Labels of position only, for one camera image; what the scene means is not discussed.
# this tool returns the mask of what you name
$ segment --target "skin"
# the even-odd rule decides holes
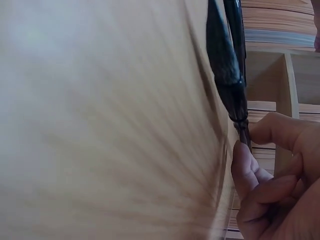
[[[317,33],[314,41],[314,48],[316,52],[320,52],[320,0],[311,0],[314,12],[314,25]]]
[[[237,142],[231,173],[241,200],[237,223],[246,240],[320,239],[320,123],[269,113],[250,130],[257,144],[292,151],[272,176]]]

